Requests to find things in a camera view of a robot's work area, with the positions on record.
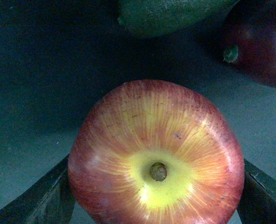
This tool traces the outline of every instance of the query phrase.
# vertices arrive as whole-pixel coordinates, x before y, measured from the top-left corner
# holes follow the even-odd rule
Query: apple stem
[[[151,174],[152,179],[154,179],[155,181],[162,182],[163,180],[166,179],[167,168],[161,162],[156,162],[150,168],[150,174]]]
[[[229,46],[224,50],[224,54],[223,54],[224,61],[228,63],[234,62],[237,59],[238,55],[239,55],[238,46],[237,45]]]

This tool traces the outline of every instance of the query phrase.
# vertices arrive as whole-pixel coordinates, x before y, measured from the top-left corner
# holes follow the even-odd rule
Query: table surface
[[[113,3],[71,13],[65,1],[56,10],[11,3],[0,6],[0,209],[69,153],[97,100],[144,78],[206,96],[226,117],[244,157],[276,179],[276,88],[222,62],[226,11],[171,35],[136,40],[118,26]],[[88,220],[76,205],[71,223]],[[241,223],[237,214],[230,223]]]

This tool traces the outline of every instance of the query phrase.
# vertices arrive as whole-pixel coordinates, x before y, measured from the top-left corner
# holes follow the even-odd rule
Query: apple skin
[[[149,174],[155,162],[168,171]],[[71,190],[98,224],[225,224],[244,184],[241,147],[202,95],[137,80],[89,112],[68,162]]]

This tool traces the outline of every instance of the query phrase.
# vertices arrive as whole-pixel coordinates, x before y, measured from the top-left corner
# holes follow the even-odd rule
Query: green fruit
[[[119,0],[118,22],[136,38],[172,33],[203,20],[237,0]]]

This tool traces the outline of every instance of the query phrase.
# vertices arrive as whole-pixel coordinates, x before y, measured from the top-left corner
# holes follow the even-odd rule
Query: red apple
[[[225,224],[241,198],[244,160],[208,99],[170,82],[139,80],[92,108],[68,175],[98,224]]]

